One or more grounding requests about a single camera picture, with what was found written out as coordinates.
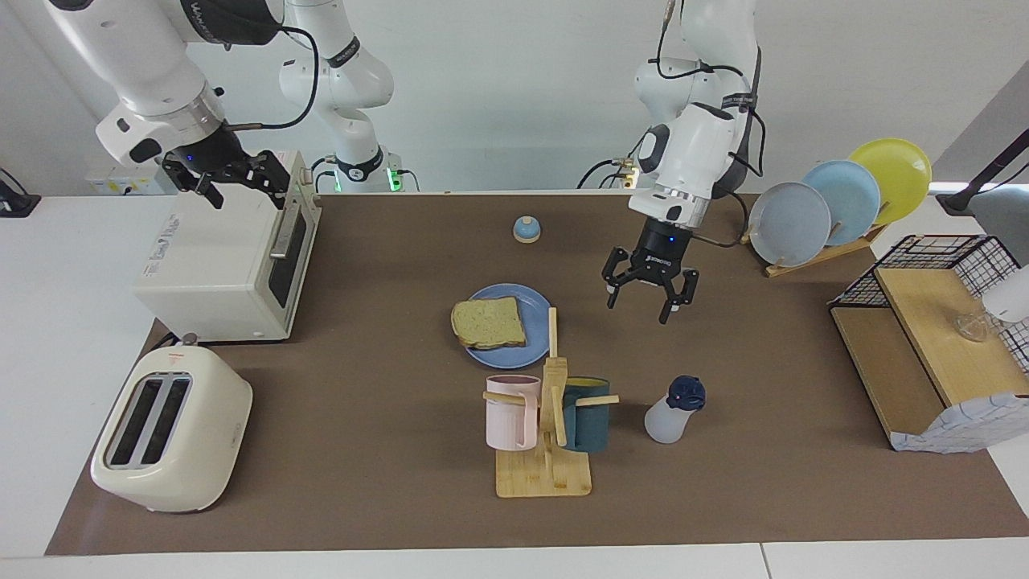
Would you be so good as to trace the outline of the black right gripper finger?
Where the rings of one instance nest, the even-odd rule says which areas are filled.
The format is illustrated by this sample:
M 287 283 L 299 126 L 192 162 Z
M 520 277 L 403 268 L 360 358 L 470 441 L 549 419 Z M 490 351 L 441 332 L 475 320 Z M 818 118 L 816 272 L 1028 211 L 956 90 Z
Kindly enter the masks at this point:
M 198 177 L 184 165 L 164 165 L 165 175 L 180 193 L 196 193 L 216 210 L 222 209 L 224 197 L 207 176 Z
M 285 208 L 290 173 L 271 150 L 249 155 L 244 161 L 243 186 L 265 193 L 278 210 Z

